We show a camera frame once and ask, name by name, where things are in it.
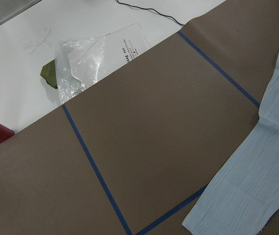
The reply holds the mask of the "light blue button shirt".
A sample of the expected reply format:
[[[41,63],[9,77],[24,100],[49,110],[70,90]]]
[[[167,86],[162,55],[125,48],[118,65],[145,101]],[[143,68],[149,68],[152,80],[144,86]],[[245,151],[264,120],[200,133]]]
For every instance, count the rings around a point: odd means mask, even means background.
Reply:
[[[256,235],[279,209],[279,55],[259,120],[182,225],[194,235]]]

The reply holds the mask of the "brown paper table cover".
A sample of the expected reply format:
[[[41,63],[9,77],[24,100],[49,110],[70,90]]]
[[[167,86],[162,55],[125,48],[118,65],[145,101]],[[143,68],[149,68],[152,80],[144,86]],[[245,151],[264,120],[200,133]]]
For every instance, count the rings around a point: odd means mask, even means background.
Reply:
[[[228,0],[0,145],[0,235],[185,235],[258,121],[279,0]]]

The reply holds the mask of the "clear plastic bag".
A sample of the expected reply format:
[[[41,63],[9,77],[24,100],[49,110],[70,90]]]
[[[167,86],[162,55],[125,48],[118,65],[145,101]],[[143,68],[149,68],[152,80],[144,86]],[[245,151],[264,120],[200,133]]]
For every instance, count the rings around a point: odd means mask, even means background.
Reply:
[[[101,37],[60,41],[55,48],[60,102],[64,104],[149,48],[137,23]]]

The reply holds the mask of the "green cloth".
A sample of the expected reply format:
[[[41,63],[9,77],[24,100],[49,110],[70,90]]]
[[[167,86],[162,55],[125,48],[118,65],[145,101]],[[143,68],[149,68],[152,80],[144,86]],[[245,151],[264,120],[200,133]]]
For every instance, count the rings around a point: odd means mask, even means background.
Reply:
[[[58,89],[56,81],[55,60],[50,61],[42,67],[40,76],[49,86],[54,89]]]

